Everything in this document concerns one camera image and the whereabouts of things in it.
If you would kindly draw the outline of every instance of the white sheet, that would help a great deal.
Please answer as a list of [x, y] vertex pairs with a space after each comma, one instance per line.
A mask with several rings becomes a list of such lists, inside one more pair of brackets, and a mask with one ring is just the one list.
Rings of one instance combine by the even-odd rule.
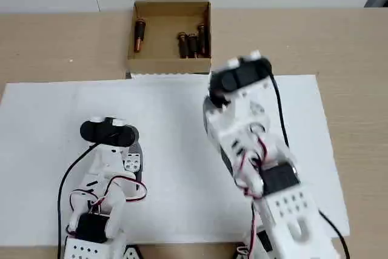
[[[290, 148], [316, 202], [344, 234], [349, 223], [316, 79], [277, 76]], [[145, 201], [128, 204], [123, 226], [134, 243], [241, 241], [250, 206], [236, 189], [202, 121], [207, 76], [136, 76], [121, 81], [8, 84], [0, 106], [0, 245], [56, 244], [60, 179], [87, 144], [91, 116], [124, 118], [139, 129]], [[275, 95], [262, 105], [281, 134]], [[62, 200], [81, 181], [92, 154], [70, 174]], [[327, 226], [327, 231], [334, 236]]]

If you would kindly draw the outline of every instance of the wooden table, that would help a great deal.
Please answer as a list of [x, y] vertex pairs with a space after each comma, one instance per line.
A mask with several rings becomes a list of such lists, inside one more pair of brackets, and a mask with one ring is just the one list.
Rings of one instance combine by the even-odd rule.
[[[6, 82], [121, 79], [129, 12], [0, 16]], [[213, 10], [213, 63], [259, 48], [276, 74], [318, 77], [344, 191], [353, 258], [385, 258], [388, 235], [388, 10]], [[336, 247], [342, 252], [338, 242]], [[233, 244], [143, 246], [147, 258], [231, 258]], [[54, 247], [0, 258], [54, 258]]]

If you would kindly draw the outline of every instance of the cardboard box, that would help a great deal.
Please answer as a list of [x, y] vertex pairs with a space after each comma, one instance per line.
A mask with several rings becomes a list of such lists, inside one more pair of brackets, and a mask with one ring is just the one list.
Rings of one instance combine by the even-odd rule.
[[[146, 22], [141, 51], [134, 52], [135, 22]], [[204, 23], [209, 28], [210, 56], [180, 59], [177, 35], [197, 33]], [[211, 65], [209, 1], [136, 1], [133, 6], [128, 68], [130, 73], [203, 73]]]

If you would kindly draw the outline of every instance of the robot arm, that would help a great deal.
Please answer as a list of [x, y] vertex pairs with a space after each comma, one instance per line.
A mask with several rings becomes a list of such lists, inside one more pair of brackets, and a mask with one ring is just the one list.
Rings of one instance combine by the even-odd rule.
[[139, 133], [120, 119], [93, 118], [81, 126], [81, 136], [101, 144], [81, 184], [70, 194], [73, 213], [64, 258], [94, 258], [92, 255], [100, 254], [98, 258], [119, 259], [126, 247], [121, 228], [125, 203], [140, 201], [147, 195], [141, 182]]
[[[257, 96], [270, 86], [272, 68], [259, 52], [230, 60], [210, 75], [204, 124], [211, 142], [245, 195], [252, 197], [269, 247], [277, 259], [339, 258], [299, 165], [283, 140], [270, 133], [269, 119]], [[250, 258], [269, 258], [256, 238]]]

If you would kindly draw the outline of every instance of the wire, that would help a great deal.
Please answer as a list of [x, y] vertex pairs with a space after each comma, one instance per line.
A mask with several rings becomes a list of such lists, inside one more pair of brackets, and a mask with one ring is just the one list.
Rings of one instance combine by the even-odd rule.
[[266, 70], [267, 70], [267, 73], [269, 74], [269, 78], [271, 78], [273, 89], [275, 90], [275, 94], [276, 94], [276, 99], [278, 101], [280, 126], [281, 126], [281, 131], [283, 133], [284, 142], [287, 145], [287, 147], [289, 147], [289, 139], [287, 137], [286, 127], [284, 125], [283, 109], [281, 107], [281, 100], [280, 100], [280, 93], [279, 93], [278, 84], [276, 83], [275, 77], [273, 76], [272, 72], [268, 69], [266, 69]]
[[350, 253], [349, 253], [349, 249], [347, 248], [347, 244], [346, 244], [346, 241], [345, 241], [345, 238], [342, 236], [340, 230], [337, 229], [337, 227], [333, 224], [332, 221], [329, 220], [329, 218], [321, 211], [319, 211], [319, 214], [321, 215], [321, 217], [324, 218], [325, 221], [327, 221], [327, 223], [333, 228], [333, 230], [336, 232], [337, 236], [339, 237], [339, 240], [341, 241], [341, 244], [344, 248], [344, 252], [345, 252], [345, 258], [346, 259], [350, 259]]
[[84, 190], [84, 189], [74, 189], [70, 195], [69, 195], [69, 203], [70, 203], [70, 208], [72, 209], [72, 211], [74, 211], [74, 207], [73, 207], [73, 203], [72, 203], [72, 195], [75, 194], [75, 193], [81, 193], [82, 195], [90, 195], [93, 197], [93, 199], [95, 199], [97, 202], [100, 198], [98, 198], [97, 195], [95, 195], [93, 192], [90, 192], [90, 191], [87, 191], [87, 190]]
[[124, 179], [124, 180], [126, 180], [126, 181], [129, 181], [129, 182], [131, 182], [131, 183], [137, 185], [137, 186], [141, 186], [141, 187], [143, 188], [143, 190], [144, 190], [144, 193], [143, 193], [142, 195], [138, 196], [138, 197], [127, 197], [127, 198], [125, 198], [125, 201], [126, 201], [127, 203], [132, 203], [132, 202], [135, 202], [135, 201], [141, 201], [141, 200], [145, 199], [145, 197], [147, 196], [148, 190], [147, 190], [147, 187], [146, 187], [146, 185], [145, 185], [144, 183], [142, 183], [142, 182], [140, 182], [140, 181], [137, 181], [137, 180], [135, 180], [135, 179], [133, 179], [133, 178], [127, 177], [127, 176], [116, 175], [116, 176], [113, 176], [113, 177], [109, 180], [108, 185], [107, 185], [107, 187], [106, 187], [106, 189], [105, 189], [105, 192], [104, 192], [104, 195], [103, 195], [103, 199], [101, 199], [101, 200], [98, 202], [98, 204], [101, 204], [101, 203], [104, 201], [104, 198], [107, 196], [107, 194], [108, 194], [108, 192], [109, 192], [109, 187], [110, 187], [110, 185], [113, 183], [113, 180], [116, 180], [116, 179]]
[[61, 259], [61, 248], [62, 248], [62, 244], [61, 244], [61, 241], [62, 241], [61, 240], [62, 239], [61, 238], [62, 237], [61, 196], [62, 196], [63, 185], [65, 184], [65, 180], [66, 180], [67, 176], [69, 175], [70, 171], [74, 168], [74, 166], [76, 166], [78, 164], [78, 162], [80, 162], [87, 154], [89, 154], [98, 145], [100, 145], [100, 143], [95, 143], [94, 145], [90, 146], [84, 153], [81, 154], [81, 156], [79, 156], [77, 158], [77, 160], [75, 160], [69, 166], [69, 168], [67, 168], [65, 174], [62, 177], [61, 183], [59, 185], [58, 200], [56, 202], [56, 210], [57, 210], [57, 213], [58, 213], [58, 251], [57, 251], [57, 254], [56, 254], [57, 259]]
[[248, 259], [252, 256], [253, 248], [255, 247], [255, 239], [256, 239], [256, 214], [255, 214], [255, 207], [252, 204], [250, 205], [250, 208], [252, 210], [252, 222], [250, 225], [250, 243], [249, 243], [249, 249], [248, 249]]
[[[271, 82], [272, 82], [272, 85], [273, 85], [273, 88], [275, 89], [275, 93], [276, 93], [276, 98], [277, 98], [277, 101], [278, 101], [278, 108], [279, 108], [279, 119], [280, 119], [280, 125], [281, 125], [281, 130], [283, 132], [283, 137], [284, 137], [284, 142], [285, 144], [287, 145], [287, 147], [289, 147], [289, 139], [287, 137], [287, 132], [286, 132], [286, 127], [284, 125], [284, 117], [283, 117], [283, 110], [282, 110], [282, 107], [281, 107], [281, 100], [280, 100], [280, 93], [279, 93], [279, 88], [278, 88], [278, 85], [276, 83], [276, 80], [275, 80], [275, 77], [273, 76], [272, 72], [270, 70], [267, 69], [267, 72], [270, 76], [270, 79], [271, 79]], [[332, 221], [329, 220], [329, 218], [319, 210], [319, 214], [321, 215], [321, 217], [324, 218], [324, 220], [333, 228], [333, 230], [336, 232], [337, 236], [339, 237], [339, 240], [341, 241], [341, 244], [342, 244], [342, 247], [344, 249], [344, 252], [345, 252], [345, 258], [346, 259], [350, 259], [350, 254], [349, 254], [349, 250], [347, 248], [347, 244], [346, 244], [346, 240], [344, 239], [344, 237], [342, 236], [340, 230], [338, 230], [338, 228], [333, 224]]]

